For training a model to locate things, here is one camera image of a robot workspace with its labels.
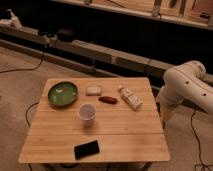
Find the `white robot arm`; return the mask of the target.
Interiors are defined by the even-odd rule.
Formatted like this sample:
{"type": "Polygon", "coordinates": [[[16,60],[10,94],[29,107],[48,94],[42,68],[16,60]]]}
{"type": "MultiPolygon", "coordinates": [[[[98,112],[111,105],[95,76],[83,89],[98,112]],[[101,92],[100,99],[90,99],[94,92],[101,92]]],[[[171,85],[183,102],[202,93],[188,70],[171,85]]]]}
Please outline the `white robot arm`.
{"type": "Polygon", "coordinates": [[[174,109],[187,99],[208,114],[213,114],[213,87],[203,78],[206,74],[204,65],[199,61],[189,61],[169,68],[163,75],[156,102],[160,105],[160,118],[167,122],[174,109]]]}

